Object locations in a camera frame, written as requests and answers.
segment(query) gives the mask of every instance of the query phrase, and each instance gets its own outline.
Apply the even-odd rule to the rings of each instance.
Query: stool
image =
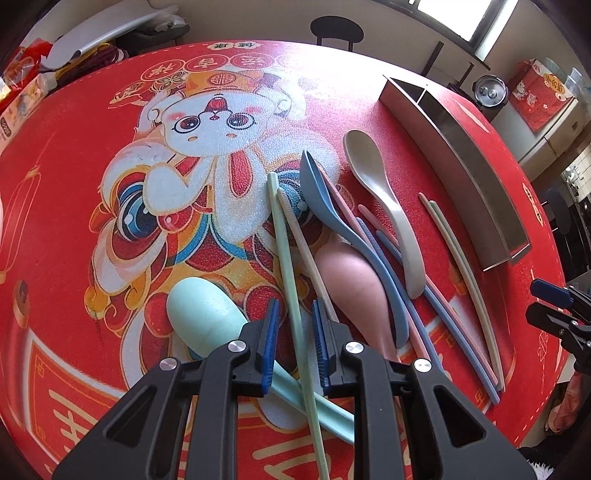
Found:
[[[363,40],[363,29],[358,24],[334,15],[312,20],[310,30],[316,36],[316,45],[322,45],[323,38],[337,38],[349,42],[349,51],[353,51],[353,44]]]

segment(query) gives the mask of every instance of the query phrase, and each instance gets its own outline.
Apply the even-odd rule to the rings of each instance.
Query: chopstick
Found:
[[[320,170],[320,173],[322,174],[322,178],[324,179],[324,183],[330,193],[330,196],[337,204],[337,207],[339,207],[341,214],[343,215],[343,217],[345,217],[345,221],[349,224],[351,229],[362,238],[362,240],[367,244],[368,247],[370,247],[372,250],[374,250],[376,253],[378,253],[378,251],[376,250],[377,242],[375,242],[375,239],[372,242],[368,238],[366,231],[363,229],[363,227],[360,226],[357,219],[355,218],[355,215],[353,215],[353,212],[351,211],[351,209],[349,208],[349,206],[345,202],[345,199],[341,196],[339,191],[336,189],[336,187],[330,181],[330,178],[328,177],[328,175],[325,172],[323,172],[322,169],[319,169],[319,170]],[[385,257],[380,258],[380,260],[382,261],[382,263],[384,264],[386,269],[388,269],[388,267],[389,267],[388,262],[387,261],[384,262],[384,259],[385,259]],[[412,317],[411,313],[408,311],[408,307],[406,305],[405,305],[405,307],[406,307],[405,317],[406,317],[406,320],[408,323],[409,339],[410,339],[411,345],[413,346],[413,350],[416,353],[417,357],[428,358],[429,355],[427,352],[427,348],[425,347],[425,344],[423,343],[423,340],[421,339],[421,335],[420,335],[419,331],[417,330],[416,325],[414,324],[413,317]]]
[[[345,201],[343,196],[339,193],[339,191],[330,181],[329,176],[321,168],[319,168],[319,170],[322,174],[322,178],[324,179],[324,183],[330,193],[330,196],[335,201],[337,207],[339,207],[340,212],[345,217],[345,221],[349,224],[351,230],[353,230],[357,235],[359,235],[361,239],[367,244],[367,246],[373,250],[374,246],[369,241],[367,235],[365,235],[363,229],[357,223],[357,220],[355,220],[355,215],[353,215],[353,212],[351,212],[351,209],[349,208],[349,205],[347,205],[347,202]]]
[[[267,175],[267,187],[269,189],[269,200],[271,202],[271,213],[273,215],[273,227],[275,228],[275,239],[277,240],[277,251],[281,266],[281,276],[283,279],[284,295],[290,314],[291,335],[293,337],[295,360],[300,373],[301,389],[304,394],[304,405],[308,416],[308,425],[314,444],[314,455],[316,465],[322,480],[330,480],[329,469],[324,452],[324,443],[322,441],[322,432],[320,431],[320,422],[318,420],[318,411],[316,409],[316,400],[314,398],[314,387],[312,371],[308,362],[306,337],[300,316],[300,303],[297,298],[296,280],[294,278],[293,265],[291,263],[291,252],[289,239],[287,238],[287,227],[285,226],[285,217],[281,208],[281,203],[277,196],[279,188],[279,179],[277,173],[270,172]]]
[[[359,205],[358,208],[359,208],[359,211],[361,212],[361,214],[363,214],[363,216],[366,217],[367,220],[369,220],[369,223],[371,223],[374,226],[374,228],[377,230],[377,232],[378,232],[377,236],[378,236],[379,240],[388,248],[388,250],[394,256],[396,261],[399,264],[402,264],[401,263],[402,262],[401,253],[399,250],[397,250],[398,249],[398,241],[396,240],[396,237],[393,234],[391,234],[386,229],[386,227],[378,220],[378,218],[373,213],[371,213],[364,205]],[[460,320],[460,317],[457,315],[455,309],[446,300],[445,296],[443,296],[443,293],[441,293],[439,291],[439,289],[433,283],[433,280],[431,280],[431,278],[429,276],[427,276],[427,288],[425,289],[424,293],[425,293],[425,296],[427,297],[427,300],[429,301],[429,303],[431,304],[433,309],[437,312],[437,314],[440,317],[441,317],[441,314],[439,313],[439,309],[445,310],[445,312],[450,316],[452,321],[456,324],[458,329],[461,331],[462,335],[466,338],[466,341],[472,347],[472,350],[474,350],[474,353],[478,357],[478,360],[480,360],[480,363],[482,364],[482,366],[484,367],[484,370],[486,371],[487,376],[496,385],[498,383],[498,379],[497,379],[495,373],[493,372],[490,362],[489,362],[488,358],[486,357],[485,353],[482,351],[480,346],[476,343],[476,341],[474,340],[474,337],[470,334],[470,332],[468,332],[468,330],[464,326],[463,322]]]
[[[363,229],[364,234],[367,236],[369,241],[371,242],[375,252],[378,254],[379,259],[382,261],[386,270],[392,277],[394,281],[394,285],[396,285],[396,289],[400,293],[402,298],[402,302],[406,307],[407,313],[410,317],[410,321],[408,322],[408,329],[409,329],[409,337],[411,344],[417,357],[419,358],[426,358],[431,361],[436,367],[439,368],[440,371],[443,372],[443,365],[441,364],[441,360],[439,360],[439,356],[437,355],[437,351],[435,350],[435,346],[429,337],[427,329],[423,325],[423,322],[418,316],[418,313],[410,300],[406,289],[403,287],[402,282],[396,275],[396,272],[392,269],[392,266],[386,259],[383,250],[379,247],[377,241],[375,240],[374,236],[371,234],[365,223],[361,218],[356,218],[355,220],[358,222],[358,225]]]
[[[333,322],[338,322],[339,318],[337,317],[335,307],[333,306],[329,293],[324,286],[324,282],[322,281],[322,277],[320,276],[320,272],[318,271],[318,267],[316,266],[316,262],[314,261],[314,257],[312,256],[312,252],[308,246],[308,242],[306,242],[304,234],[301,231],[300,224],[298,223],[296,215],[291,208],[287,193],[281,187],[277,189],[277,199],[281,204],[281,208],[285,214],[287,223],[290,226],[291,233],[294,236],[298,249],[300,249],[301,257],[304,261],[304,264],[306,265],[306,268],[308,269],[310,280],[312,281],[312,285],[316,290],[316,294],[323,300],[324,306],[326,308],[326,314],[328,315],[329,319]]]
[[[482,293],[480,292],[478,283],[476,282],[476,278],[474,277],[474,273],[472,272],[466,255],[457,241],[456,235],[452,231],[452,227],[449,225],[447,219],[443,215],[443,212],[439,208],[439,205],[437,205],[437,203],[432,200],[427,200],[425,195],[422,193],[419,193],[418,197],[427,209],[429,215],[433,219],[433,222],[436,224],[437,229],[445,240],[447,247],[452,253],[452,257],[455,260],[458,269],[460,270],[464,282],[466,283],[468,293],[470,294],[470,298],[474,303],[476,314],[480,321],[480,326],[482,327],[482,332],[484,333],[488,352],[491,356],[492,368],[497,376],[497,389],[500,391],[505,391],[505,376],[501,364],[499,347],[496,342],[495,331],[492,328],[491,318],[488,315]]]
[[[366,217],[376,228],[376,236],[378,239],[386,246],[396,261],[402,265],[402,254],[399,252],[399,250],[397,250],[398,242],[396,238],[364,205],[359,205],[358,208],[363,216]],[[441,320],[446,324],[447,328],[452,332],[456,338],[456,341],[458,341],[458,344],[462,346],[463,342],[467,342],[467,345],[469,348],[471,348],[472,352],[466,353],[466,345],[464,345],[463,350],[467,356],[470,355],[469,359],[472,360],[470,364],[475,369],[476,374],[479,376],[482,382],[482,385],[487,390],[491,402],[493,402],[495,405],[498,404],[500,402],[500,398],[495,389],[495,385],[498,383],[498,380],[486,356],[482,352],[479,345],[474,341],[472,335],[470,335],[470,333],[466,330],[464,324],[457,316],[456,311],[451,305],[449,305],[449,302],[447,302],[443,294],[439,291],[429,276],[427,276],[427,288],[425,289],[424,295],[433,309],[439,315]],[[478,367],[475,367],[477,363],[479,363],[479,366],[482,367],[482,370],[477,370]]]

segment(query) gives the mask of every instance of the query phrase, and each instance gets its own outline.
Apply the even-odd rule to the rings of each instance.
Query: pink chopstick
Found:
[[[357,235],[359,235],[362,238],[362,240],[373,250],[374,246],[369,241],[369,238],[367,237],[367,235],[365,235],[365,232],[363,231],[363,229],[357,223],[357,220],[355,220],[355,215],[353,215],[353,212],[351,212],[351,209],[349,208],[349,206],[345,202],[345,199],[341,196],[339,191],[336,189],[336,187],[330,181],[330,178],[328,177],[328,175],[322,169],[320,169],[320,173],[322,173],[322,178],[324,179],[324,183],[326,184],[326,187],[329,190],[330,196],[332,197],[334,202],[337,204],[337,207],[339,207],[339,210],[343,214],[343,216],[345,217],[345,221],[349,224],[349,227]],[[410,314],[409,314],[408,310],[406,311],[406,318],[407,318],[407,323],[408,323],[408,328],[409,328],[408,334],[409,334],[410,342],[411,342],[411,345],[413,346],[415,354],[417,355],[418,358],[429,358],[429,355],[427,353],[427,349],[425,348],[425,344],[423,343],[421,336],[418,334],[417,327],[415,326],[414,322],[410,318]]]
[[[367,218],[369,223],[371,223],[374,226],[375,229],[380,230],[388,238],[388,240],[390,240],[398,248],[398,241],[396,240],[396,237],[387,230],[387,228],[378,220],[378,218],[373,213],[371,213],[367,209],[367,207],[365,207],[364,205],[358,205],[358,209],[361,212],[361,214]],[[443,296],[443,294],[439,291],[439,289],[433,283],[433,281],[429,278],[429,276],[427,276],[427,286],[431,289],[433,294],[437,297],[439,303],[441,303],[441,305],[443,306],[445,311],[449,314],[453,323],[456,324],[457,328],[460,330],[460,332],[462,333],[462,335],[464,336],[464,338],[466,339],[466,341],[468,342],[468,344],[470,345],[470,347],[474,351],[474,354],[478,357],[478,360],[480,360],[480,363],[482,364],[482,368],[484,368],[487,376],[491,379],[491,382],[493,383],[493,385],[496,385],[498,383],[498,379],[497,379],[495,373],[493,372],[490,362],[486,358],[482,349],[475,342],[475,340],[472,337],[472,335],[470,334],[470,332],[468,332],[466,330],[466,328],[464,327],[464,324],[462,323],[462,321],[458,317],[456,311],[449,304],[449,302],[446,300],[446,298]]]

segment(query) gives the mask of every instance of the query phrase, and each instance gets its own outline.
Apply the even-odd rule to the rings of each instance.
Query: window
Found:
[[[504,0],[389,0],[388,3],[474,52]]]

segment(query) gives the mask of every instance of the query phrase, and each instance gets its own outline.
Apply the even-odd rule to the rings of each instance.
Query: green chopstick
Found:
[[[269,188],[269,200],[271,202],[271,212],[273,214],[273,226],[275,228],[275,240],[277,241],[277,251],[279,253],[279,263],[281,266],[281,277],[283,279],[283,293],[287,303],[287,309],[290,314],[291,335],[294,341],[295,360],[297,361],[298,372],[300,373],[301,389],[304,394],[304,404],[308,416],[308,425],[314,444],[314,454],[316,456],[316,465],[320,473],[321,480],[330,480],[329,467],[326,462],[324,444],[322,441],[322,432],[320,431],[320,422],[318,420],[318,410],[316,409],[316,399],[314,398],[314,387],[312,371],[308,363],[308,353],[306,338],[304,336],[304,327],[300,316],[300,303],[297,298],[296,279],[294,269],[291,263],[290,244],[287,238],[287,227],[285,226],[285,217],[283,209],[277,198],[277,189],[279,188],[279,179],[277,173],[271,172],[267,175],[267,187]]]

